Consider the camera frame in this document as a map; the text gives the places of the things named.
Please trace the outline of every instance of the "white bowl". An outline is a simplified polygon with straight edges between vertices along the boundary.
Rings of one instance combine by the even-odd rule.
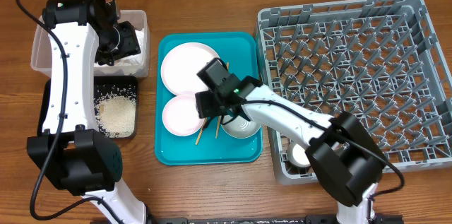
[[[197,132],[204,123],[198,116],[194,95],[179,95],[163,108],[163,125],[176,136],[190,136]]]
[[[174,95],[192,95],[207,90],[196,75],[208,62],[218,58],[208,45],[189,42],[171,49],[160,67],[165,87]]]
[[[306,156],[306,151],[298,143],[291,142],[286,154],[289,162],[296,167],[309,167],[311,165]]]
[[[232,119],[231,116],[226,115],[223,119],[223,123],[226,123]],[[253,136],[260,128],[261,125],[256,122],[249,122],[242,117],[237,117],[234,121],[221,125],[223,130],[230,136],[235,138],[249,138]]]

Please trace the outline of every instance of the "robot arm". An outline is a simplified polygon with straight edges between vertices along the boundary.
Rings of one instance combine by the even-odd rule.
[[[133,26],[129,22],[118,23],[114,2],[108,4],[105,0],[49,0],[42,17],[66,53],[67,99],[61,103],[64,88],[61,50],[49,36],[52,46],[49,107],[42,136],[28,138],[28,155],[42,168],[55,140],[60,107],[65,105],[59,143],[45,172],[47,179],[57,189],[68,190],[74,196],[103,199],[123,224],[146,223],[147,207],[121,178],[121,151],[115,142],[98,132],[93,103],[94,63],[113,65],[114,60],[140,52]],[[68,149],[70,143],[75,147]],[[111,223],[116,223],[102,204],[92,202]]]
[[[338,201],[337,221],[368,223],[369,216],[373,216],[368,198],[375,191],[385,165],[354,147],[340,153],[332,149],[345,143],[342,140],[345,137],[384,158],[356,117],[343,112],[335,118],[304,109],[276,95],[255,78],[239,80],[220,59],[212,60],[198,76],[209,88],[196,94],[200,118],[240,115],[284,134],[306,150],[319,183]],[[312,126],[307,119],[319,126]]]

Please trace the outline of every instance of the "wooden surface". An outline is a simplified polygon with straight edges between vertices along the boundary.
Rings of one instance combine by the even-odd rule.
[[[46,0],[23,0],[39,15]],[[117,0],[121,9],[143,9],[151,33],[149,77],[140,82],[138,131],[120,141],[124,180],[138,199],[157,217],[231,218],[288,217],[335,213],[336,204],[318,184],[279,185],[271,165],[268,138],[254,163],[168,167],[154,155],[157,47],[172,33],[254,31],[262,8],[339,0]],[[425,0],[448,65],[452,66],[452,3]],[[36,133],[42,91],[48,78],[32,71],[30,54],[36,25],[16,7],[0,0],[0,223],[33,223],[28,211],[38,168],[25,150],[26,138]],[[450,223],[452,169],[405,175],[401,192],[377,199],[375,209],[403,214],[406,223]],[[397,185],[386,174],[379,189]],[[57,191],[44,179],[38,212],[53,213],[78,200]],[[88,223],[102,219],[91,204],[84,204],[50,223]]]

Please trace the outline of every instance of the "chopstick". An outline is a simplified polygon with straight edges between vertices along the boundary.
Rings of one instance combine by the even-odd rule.
[[[201,135],[203,134],[204,124],[206,124],[206,122],[207,122],[207,118],[204,119],[203,126],[201,127],[201,130],[199,131],[198,139],[196,139],[195,145],[198,145],[198,143],[199,143],[199,139],[201,138]]]
[[[226,69],[229,70],[229,62],[226,63]],[[217,123],[217,134],[215,135],[215,138],[218,138],[218,132],[220,131],[220,122],[221,122],[221,118],[218,117],[218,123]]]

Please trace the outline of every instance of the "gray dish rack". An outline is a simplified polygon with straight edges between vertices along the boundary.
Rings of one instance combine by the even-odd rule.
[[[452,77],[423,0],[265,8],[256,41],[260,76],[278,95],[352,113],[404,172],[452,166]],[[268,134],[279,183],[317,180],[289,163],[288,138]]]

